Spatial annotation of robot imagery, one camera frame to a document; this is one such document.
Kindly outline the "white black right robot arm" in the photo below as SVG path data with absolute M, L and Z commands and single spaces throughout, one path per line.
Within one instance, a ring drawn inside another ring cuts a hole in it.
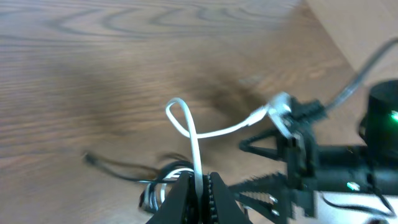
M 287 164 L 286 174 L 270 174 L 231 185 L 236 200 L 273 223 L 287 223 L 293 206 L 307 217 L 316 212 L 315 193 L 370 194 L 382 202 L 397 194 L 397 81 L 374 85 L 359 124 L 363 145 L 319 145 L 312 124 L 326 117 L 315 100 L 292 100 L 287 116 L 293 138 L 267 129 L 240 142 L 242 151 Z

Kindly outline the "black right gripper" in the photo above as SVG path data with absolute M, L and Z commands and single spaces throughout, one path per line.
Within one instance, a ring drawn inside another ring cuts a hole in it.
M 228 187 L 238 202 L 276 224 L 289 223 L 293 204 L 315 217 L 315 192 L 370 192 L 366 146 L 321 146 L 312 130 L 312 123 L 326 115 L 320 102 L 291 98 L 290 108 L 284 122 L 292 138 L 270 128 L 239 143 L 244 152 L 286 162 L 287 176 L 275 173 Z

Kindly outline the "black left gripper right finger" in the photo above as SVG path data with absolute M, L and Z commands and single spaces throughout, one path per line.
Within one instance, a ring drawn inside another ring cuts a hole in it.
M 202 223 L 205 224 L 251 224 L 241 211 L 233 194 L 217 172 L 203 177 Z

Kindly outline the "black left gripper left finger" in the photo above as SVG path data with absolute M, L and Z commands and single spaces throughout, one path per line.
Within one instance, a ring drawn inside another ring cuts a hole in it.
M 146 224 L 197 224 L 199 212 L 192 184 L 191 175 L 182 173 L 164 203 Z

